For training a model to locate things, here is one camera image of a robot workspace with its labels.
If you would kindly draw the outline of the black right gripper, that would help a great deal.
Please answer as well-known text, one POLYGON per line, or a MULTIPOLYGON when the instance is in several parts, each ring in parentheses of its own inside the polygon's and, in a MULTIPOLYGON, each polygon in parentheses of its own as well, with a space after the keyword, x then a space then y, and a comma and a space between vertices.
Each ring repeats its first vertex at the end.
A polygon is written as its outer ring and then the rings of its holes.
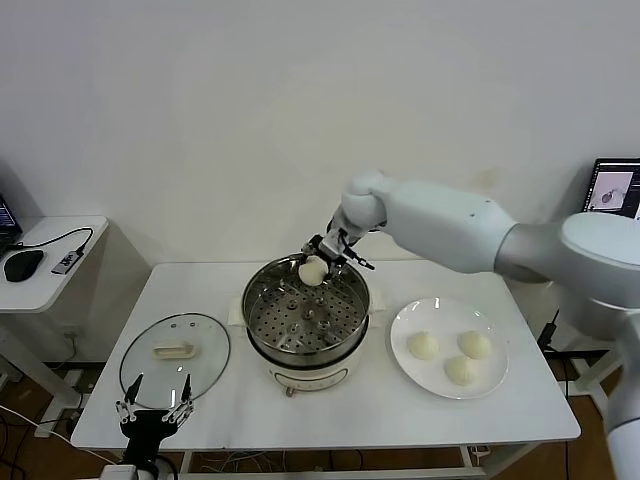
MULTIPOLYGON (((327 262, 328 274, 330 276, 340 275, 348 264, 348 259, 354 259, 356 257, 356 253, 352 249, 349 240, 350 237, 344 229, 340 227, 334 227, 332 229, 332 255, 335 259, 327 262)), ((303 245, 301 249, 302 254, 306 257, 317 256, 320 243, 321 237, 313 236, 303 245)))

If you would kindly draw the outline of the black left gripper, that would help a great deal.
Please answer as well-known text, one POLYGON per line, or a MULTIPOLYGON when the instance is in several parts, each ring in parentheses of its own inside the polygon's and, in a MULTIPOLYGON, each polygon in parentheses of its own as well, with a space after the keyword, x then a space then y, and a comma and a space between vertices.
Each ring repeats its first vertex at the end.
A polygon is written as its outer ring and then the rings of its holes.
POLYGON ((115 402, 120 417, 121 432, 129 440, 140 440, 149 443, 161 443, 178 431, 177 423, 184 423, 194 410, 192 399, 191 375, 186 376, 180 401, 171 410, 134 410, 136 398, 143 381, 140 373, 135 381, 126 389, 122 400, 115 402))

